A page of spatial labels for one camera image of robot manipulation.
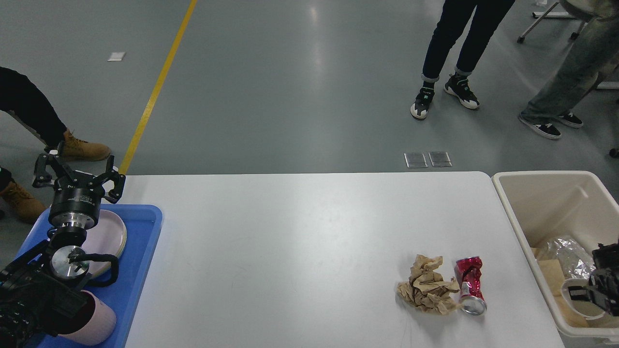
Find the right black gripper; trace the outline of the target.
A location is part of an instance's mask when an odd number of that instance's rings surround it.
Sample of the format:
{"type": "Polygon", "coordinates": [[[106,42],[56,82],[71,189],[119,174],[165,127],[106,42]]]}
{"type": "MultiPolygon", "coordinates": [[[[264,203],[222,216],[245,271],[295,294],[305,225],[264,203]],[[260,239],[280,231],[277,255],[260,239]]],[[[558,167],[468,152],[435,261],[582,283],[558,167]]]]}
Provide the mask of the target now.
{"type": "Polygon", "coordinates": [[[617,268],[599,268],[594,271],[588,286],[567,286],[573,301],[593,302],[607,314],[619,316],[619,278],[617,268]]]}

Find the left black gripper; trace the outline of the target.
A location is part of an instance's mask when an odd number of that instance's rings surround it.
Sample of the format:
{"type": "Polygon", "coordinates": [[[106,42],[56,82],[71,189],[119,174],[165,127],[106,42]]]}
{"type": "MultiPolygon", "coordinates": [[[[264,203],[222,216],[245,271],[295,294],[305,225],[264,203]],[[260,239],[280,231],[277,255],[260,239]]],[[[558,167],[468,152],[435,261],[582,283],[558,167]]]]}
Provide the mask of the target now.
{"type": "Polygon", "coordinates": [[[61,158],[64,147],[65,142],[60,141],[56,152],[49,150],[37,157],[32,186],[54,189],[54,199],[48,216],[48,222],[52,226],[79,227],[88,230],[99,222],[102,199],[109,203],[117,203],[121,199],[126,176],[120,174],[115,167],[115,156],[109,156],[105,172],[91,179],[91,188],[72,186],[75,184],[75,174],[61,158]],[[114,185],[105,191],[103,185],[108,181],[114,185]]]}

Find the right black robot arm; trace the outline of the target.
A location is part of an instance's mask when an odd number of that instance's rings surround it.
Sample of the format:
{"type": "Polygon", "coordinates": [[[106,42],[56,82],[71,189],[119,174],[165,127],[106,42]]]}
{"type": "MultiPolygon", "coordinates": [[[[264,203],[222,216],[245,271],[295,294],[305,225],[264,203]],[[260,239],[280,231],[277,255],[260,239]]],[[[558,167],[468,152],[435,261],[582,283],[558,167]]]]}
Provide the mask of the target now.
{"type": "Polygon", "coordinates": [[[586,286],[569,286],[571,300],[590,302],[613,317],[619,315],[619,246],[598,244],[592,251],[595,264],[586,286]]]}

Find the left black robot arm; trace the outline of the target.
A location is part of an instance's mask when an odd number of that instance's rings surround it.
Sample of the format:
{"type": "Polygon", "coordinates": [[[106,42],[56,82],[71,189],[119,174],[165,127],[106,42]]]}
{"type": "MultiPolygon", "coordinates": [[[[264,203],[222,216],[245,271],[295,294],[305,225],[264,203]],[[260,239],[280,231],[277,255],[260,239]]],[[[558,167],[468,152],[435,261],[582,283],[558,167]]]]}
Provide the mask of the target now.
{"type": "Polygon", "coordinates": [[[82,245],[99,222],[101,200],[117,203],[126,176],[109,156],[106,170],[93,175],[73,170],[62,159],[64,142],[35,162],[33,187],[51,187],[48,238],[1,271],[1,346],[22,348],[34,334],[73,334],[95,319],[96,300],[84,287],[117,281],[115,255],[88,253],[82,245]]]}

